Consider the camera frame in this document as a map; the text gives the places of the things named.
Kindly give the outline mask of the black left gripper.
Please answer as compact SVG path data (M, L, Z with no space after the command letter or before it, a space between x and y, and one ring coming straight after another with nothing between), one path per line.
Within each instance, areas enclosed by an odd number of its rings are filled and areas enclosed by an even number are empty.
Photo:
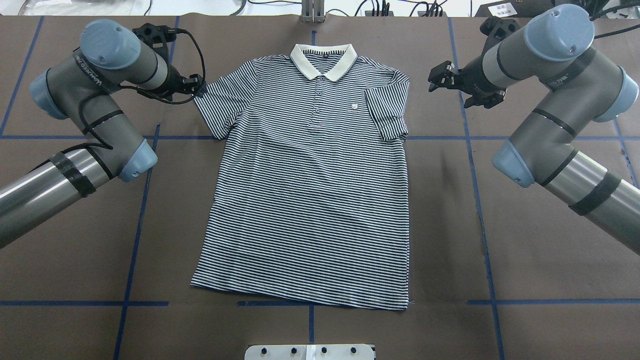
M173 95L183 94L192 97L203 97L207 92L206 80L199 74L192 74L188 78L177 70L167 71L166 79L162 83L162 97L173 98Z

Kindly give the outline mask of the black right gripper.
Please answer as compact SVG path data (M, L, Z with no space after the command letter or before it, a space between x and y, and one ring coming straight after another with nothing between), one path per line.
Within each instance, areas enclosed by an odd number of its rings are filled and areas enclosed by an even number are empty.
M448 89L462 91L468 95L464 101L464 109L473 106L491 109L505 100L506 89L500 88L490 82L483 71L482 63L468 63L464 68L457 70L452 61L444 61L432 68L429 72L428 91Z

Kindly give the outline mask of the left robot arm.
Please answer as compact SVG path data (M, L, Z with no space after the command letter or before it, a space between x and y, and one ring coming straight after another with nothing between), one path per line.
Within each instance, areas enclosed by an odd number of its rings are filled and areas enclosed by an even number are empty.
M175 105L206 93L205 74L183 76L169 61L169 43L186 29L144 25L128 29L111 19L90 22L71 57L29 86L34 103L57 120L70 119L84 143L56 152L1 189L1 246L5 248L114 178L131 182L157 164L153 148L112 98L128 89Z

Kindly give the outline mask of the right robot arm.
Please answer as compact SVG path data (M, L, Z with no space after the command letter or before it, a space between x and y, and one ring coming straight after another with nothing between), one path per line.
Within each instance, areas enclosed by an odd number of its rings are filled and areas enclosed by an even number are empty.
M517 185L533 183L634 253L640 249L639 190L573 146L590 122L630 109L637 82L592 46L595 27L576 4L560 4L523 27L492 16L481 25L481 55L464 68L444 61L430 70L429 91L461 91L464 108L491 109L508 87L535 77L549 92L503 143L493 166Z

